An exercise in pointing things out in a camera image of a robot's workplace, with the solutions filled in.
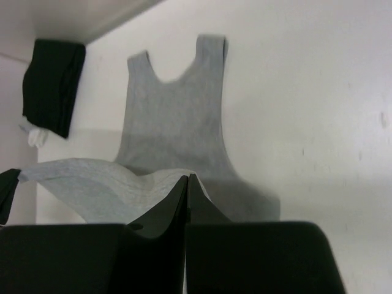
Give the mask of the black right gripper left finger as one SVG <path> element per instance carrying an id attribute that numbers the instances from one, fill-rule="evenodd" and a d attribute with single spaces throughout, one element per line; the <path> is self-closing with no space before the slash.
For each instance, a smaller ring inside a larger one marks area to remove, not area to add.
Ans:
<path id="1" fill-rule="evenodd" d="M 187 177 L 129 224 L 1 230 L 2 293 L 181 293 Z"/>

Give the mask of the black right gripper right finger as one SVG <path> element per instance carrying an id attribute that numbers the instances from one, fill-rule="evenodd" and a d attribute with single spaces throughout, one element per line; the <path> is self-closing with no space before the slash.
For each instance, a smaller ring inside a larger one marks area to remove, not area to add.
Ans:
<path id="1" fill-rule="evenodd" d="M 189 293 L 344 293 L 330 243 L 310 222 L 233 222 L 187 188 Z"/>

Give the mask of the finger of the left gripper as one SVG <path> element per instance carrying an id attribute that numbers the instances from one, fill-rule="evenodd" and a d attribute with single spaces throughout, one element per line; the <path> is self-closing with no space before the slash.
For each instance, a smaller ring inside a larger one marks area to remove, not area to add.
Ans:
<path id="1" fill-rule="evenodd" d="M 19 169 L 10 169 L 0 174 L 0 223 L 5 225 L 9 219 L 16 188 L 19 183 Z"/>

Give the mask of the grey tank top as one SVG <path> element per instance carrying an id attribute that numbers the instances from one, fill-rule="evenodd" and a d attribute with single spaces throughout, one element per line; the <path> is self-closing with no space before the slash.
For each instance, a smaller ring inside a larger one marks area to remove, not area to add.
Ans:
<path id="1" fill-rule="evenodd" d="M 245 183 L 222 134 L 222 87 L 228 43 L 200 35 L 195 58 L 175 81 L 155 74 L 146 51 L 128 60 L 124 125 L 113 162 L 63 159 L 24 168 L 90 223 L 129 223 L 163 200 L 182 176 L 196 174 L 209 203 L 232 221 L 276 221 L 280 202 Z"/>

